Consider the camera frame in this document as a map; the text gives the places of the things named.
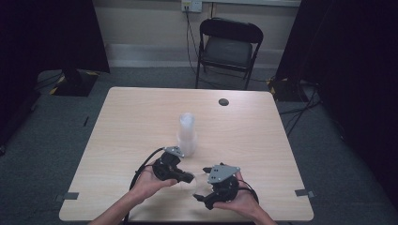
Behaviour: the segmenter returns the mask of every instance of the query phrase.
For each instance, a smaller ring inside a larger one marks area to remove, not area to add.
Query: person's left hand
[[[165,181],[161,181],[156,175],[153,173],[152,166],[154,161],[149,163],[145,169],[141,172],[140,177],[138,177],[137,182],[131,191],[140,192],[139,196],[142,197],[141,203],[154,195],[158,190],[165,187],[173,186],[177,183],[175,179],[169,179]]]

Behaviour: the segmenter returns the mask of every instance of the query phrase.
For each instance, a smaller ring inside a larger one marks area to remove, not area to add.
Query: gray carpet
[[[43,81],[57,73],[43,72],[38,79]],[[251,81],[249,90],[267,91],[264,80],[274,74],[275,69],[255,69],[253,79],[258,81]],[[240,78],[213,71],[203,79],[227,87],[201,82],[200,88],[243,87]],[[42,96],[35,110],[8,142],[6,154],[0,157],[2,225],[69,224],[58,218],[62,203],[54,199],[69,189],[109,88],[193,88],[194,74],[189,67],[112,68],[111,74],[100,74],[88,97],[51,96],[52,86],[40,89]],[[305,91],[310,95],[312,88]],[[302,102],[277,102],[280,112],[304,106]],[[285,126],[294,115],[282,116]],[[316,194],[311,199],[314,219],[292,224],[398,224],[398,214],[383,189],[362,160],[342,142],[336,125],[319,105],[301,116],[289,136],[304,185]]]

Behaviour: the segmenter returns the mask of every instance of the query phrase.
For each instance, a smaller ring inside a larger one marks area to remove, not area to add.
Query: metal plate on controller
[[[207,182],[209,184],[220,183],[238,171],[240,171],[239,167],[215,165],[213,168],[211,168]]]
[[[180,158],[184,157],[184,154],[181,152],[181,149],[178,146],[165,147],[164,151],[167,153],[170,153],[176,157],[180,157]]]

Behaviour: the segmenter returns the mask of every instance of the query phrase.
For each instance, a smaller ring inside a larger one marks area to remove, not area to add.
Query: chair backrest
[[[200,36],[203,35],[260,43],[264,35],[260,28],[249,22],[236,22],[222,18],[210,18],[200,24]]]

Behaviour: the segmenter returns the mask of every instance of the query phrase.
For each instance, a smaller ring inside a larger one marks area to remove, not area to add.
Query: black curtain
[[[110,72],[92,1],[0,0],[0,134],[39,73],[63,67]]]
[[[277,77],[319,83],[344,141],[398,209],[397,11],[392,0],[302,0]]]

